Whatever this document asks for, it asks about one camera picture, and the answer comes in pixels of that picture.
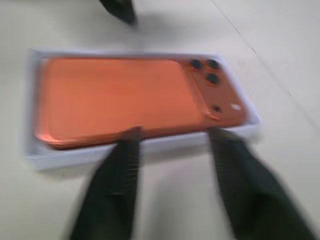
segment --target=white tray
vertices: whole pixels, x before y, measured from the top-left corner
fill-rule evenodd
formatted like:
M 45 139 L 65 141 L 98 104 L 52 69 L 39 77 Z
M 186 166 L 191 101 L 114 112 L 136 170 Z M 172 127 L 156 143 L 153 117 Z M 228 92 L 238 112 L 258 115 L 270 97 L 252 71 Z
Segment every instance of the white tray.
M 51 57 L 66 57 L 66 56 L 86 56 L 86 57 L 126 57 L 126 58 L 211 58 L 220 63 L 234 88 L 243 100 L 247 112 L 247 121 L 237 127 L 228 128 L 229 131 L 235 132 L 239 136 L 250 139 L 255 137 L 261 126 L 261 118 L 257 113 L 253 104 L 248 100 L 245 92 L 240 87 L 237 79 L 231 73 L 225 60 L 217 54 L 181 54 L 181 53 L 128 53 L 128 52 L 104 52 L 90 50 L 36 50 L 31 52 L 31 65 L 29 67 L 29 76 L 27 78 L 28 88 L 26 101 L 26 126 L 24 131 L 24 145 L 26 158 L 33 163 L 37 170 L 74 166 L 78 164 L 86 164 L 99 161 L 113 147 L 113 144 L 85 147 L 81 149 L 71 150 L 55 150 L 41 142 L 34 135 L 35 127 L 35 106 L 37 103 L 37 93 L 39 86 L 38 70 L 40 63 Z M 168 151 L 177 148 L 189 148 L 207 143 L 207 136 L 204 132 L 196 132 L 182 134 L 177 136 L 160 137 L 148 139 L 142 142 L 142 151 L 144 154 L 154 153 L 159 151 Z

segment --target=phone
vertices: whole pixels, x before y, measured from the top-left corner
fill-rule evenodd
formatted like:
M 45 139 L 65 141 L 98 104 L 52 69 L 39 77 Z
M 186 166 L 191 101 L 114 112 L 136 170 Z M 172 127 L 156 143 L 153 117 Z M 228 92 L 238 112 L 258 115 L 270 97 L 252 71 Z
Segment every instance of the phone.
M 247 119 L 212 59 L 52 57 L 39 73 L 35 135 L 57 150 L 231 127 Z

